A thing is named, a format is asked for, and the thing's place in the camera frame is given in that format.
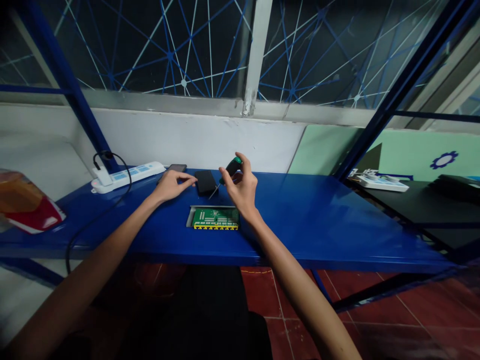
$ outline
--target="plastic container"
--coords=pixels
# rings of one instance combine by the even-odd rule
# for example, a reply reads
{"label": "plastic container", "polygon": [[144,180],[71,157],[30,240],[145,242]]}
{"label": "plastic container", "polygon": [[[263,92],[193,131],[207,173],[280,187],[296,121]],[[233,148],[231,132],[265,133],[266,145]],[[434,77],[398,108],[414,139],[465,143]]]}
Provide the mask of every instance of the plastic container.
{"label": "plastic container", "polygon": [[0,213],[9,223],[30,234],[51,229],[66,217],[25,175],[7,169],[0,169]]}

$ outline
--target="white power strip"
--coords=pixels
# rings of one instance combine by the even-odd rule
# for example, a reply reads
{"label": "white power strip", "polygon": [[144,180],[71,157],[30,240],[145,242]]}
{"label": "white power strip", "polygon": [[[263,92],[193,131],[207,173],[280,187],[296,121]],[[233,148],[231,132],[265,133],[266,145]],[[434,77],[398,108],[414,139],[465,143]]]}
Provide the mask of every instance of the white power strip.
{"label": "white power strip", "polygon": [[[148,162],[144,165],[132,167],[128,169],[130,171],[131,182],[137,182],[139,180],[151,177],[163,173],[165,167],[158,161]],[[94,178],[91,181],[91,192],[106,194],[115,189],[121,188],[122,186],[130,184],[129,173],[127,170],[119,171],[110,175],[112,183],[110,185],[104,186],[98,178]]]}
{"label": "white power strip", "polygon": [[359,175],[356,178],[360,180],[360,185],[364,188],[390,190],[401,193],[404,193],[409,189],[409,187],[400,182],[398,178],[388,175],[385,176],[385,178],[376,175]]}

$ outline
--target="person's left hand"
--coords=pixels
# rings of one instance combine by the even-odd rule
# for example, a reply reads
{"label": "person's left hand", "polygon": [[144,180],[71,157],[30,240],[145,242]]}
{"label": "person's left hand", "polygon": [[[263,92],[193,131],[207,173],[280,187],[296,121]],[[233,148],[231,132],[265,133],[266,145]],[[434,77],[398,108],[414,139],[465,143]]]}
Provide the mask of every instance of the person's left hand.
{"label": "person's left hand", "polygon": [[168,170],[163,174],[155,190],[148,197],[157,206],[176,198],[189,186],[195,186],[197,178],[186,172]]}

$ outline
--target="blue metal table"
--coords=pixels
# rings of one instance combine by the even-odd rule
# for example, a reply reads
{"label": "blue metal table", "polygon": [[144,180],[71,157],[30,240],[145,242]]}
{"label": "blue metal table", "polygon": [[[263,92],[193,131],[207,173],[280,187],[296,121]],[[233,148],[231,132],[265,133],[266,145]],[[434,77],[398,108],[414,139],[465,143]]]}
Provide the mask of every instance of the blue metal table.
{"label": "blue metal table", "polygon": [[[216,179],[220,178],[217,170],[212,172]],[[331,176],[255,175],[257,208],[304,268],[436,274],[454,266]],[[95,249],[153,191],[159,176],[134,183],[115,209],[78,236],[71,258],[83,259]],[[94,194],[90,184],[82,186],[57,202],[67,218],[56,228],[37,235],[16,228],[1,234],[3,260],[63,259],[73,234],[111,207],[126,189]],[[192,205],[231,206],[232,202],[223,186],[211,200],[199,197],[197,190],[190,187],[153,213],[133,241],[128,256],[155,263],[268,264],[243,220],[239,231],[187,227]]]}

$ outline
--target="blue gear sticker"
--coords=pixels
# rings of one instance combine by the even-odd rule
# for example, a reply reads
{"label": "blue gear sticker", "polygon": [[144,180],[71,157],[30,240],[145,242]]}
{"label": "blue gear sticker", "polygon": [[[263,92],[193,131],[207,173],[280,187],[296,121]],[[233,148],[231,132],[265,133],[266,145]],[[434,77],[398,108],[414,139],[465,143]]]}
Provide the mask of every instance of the blue gear sticker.
{"label": "blue gear sticker", "polygon": [[455,158],[459,155],[458,152],[452,151],[452,152],[446,152],[442,154],[440,157],[437,157],[433,162],[431,163],[430,167],[433,170],[437,170],[439,168],[444,168],[448,164],[453,163],[455,161]]}

